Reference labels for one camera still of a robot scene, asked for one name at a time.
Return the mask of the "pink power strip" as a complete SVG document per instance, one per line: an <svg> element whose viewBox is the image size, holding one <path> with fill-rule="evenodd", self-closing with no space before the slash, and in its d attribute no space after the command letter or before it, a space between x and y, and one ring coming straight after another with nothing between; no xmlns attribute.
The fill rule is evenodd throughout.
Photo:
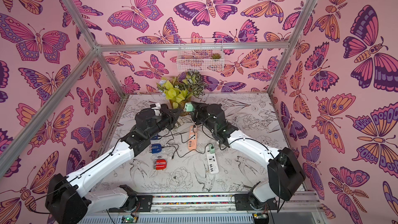
<svg viewBox="0 0 398 224"><path fill-rule="evenodd" d="M198 133L191 133L189 131L188 150L192 151L197 148Z"/></svg>

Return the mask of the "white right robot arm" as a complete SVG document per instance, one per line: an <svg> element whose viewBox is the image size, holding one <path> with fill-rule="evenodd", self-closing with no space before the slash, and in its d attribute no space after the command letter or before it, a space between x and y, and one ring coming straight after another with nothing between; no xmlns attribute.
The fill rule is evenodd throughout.
<svg viewBox="0 0 398 224"><path fill-rule="evenodd" d="M268 181L255 184L248 193L252 208L264 208L270 199L289 201L293 197L306 176L291 149L270 147L249 137L227 121L220 104L191 105L192 121L206 127L219 145L238 150L267 168Z"/></svg>

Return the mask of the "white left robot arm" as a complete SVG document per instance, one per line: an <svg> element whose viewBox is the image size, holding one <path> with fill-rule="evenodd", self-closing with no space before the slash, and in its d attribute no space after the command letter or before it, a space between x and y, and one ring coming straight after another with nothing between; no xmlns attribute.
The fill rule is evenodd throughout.
<svg viewBox="0 0 398 224"><path fill-rule="evenodd" d="M69 173L55 175L48 185L45 207L59 224L77 224L87 214L109 209L125 212L138 208L137 193L127 185L103 193L91 189L110 172L144 151L161 131L171 131L181 109L152 104L135 115L136 124L117 144L88 165Z"/></svg>

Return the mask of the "green power adapter cube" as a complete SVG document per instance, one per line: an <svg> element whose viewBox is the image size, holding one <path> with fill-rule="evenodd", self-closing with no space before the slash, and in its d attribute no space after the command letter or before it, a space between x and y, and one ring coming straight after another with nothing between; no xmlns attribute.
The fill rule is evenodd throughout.
<svg viewBox="0 0 398 224"><path fill-rule="evenodd" d="M213 144L209 144L209 153L211 153L211 154L215 153L215 147Z"/></svg>

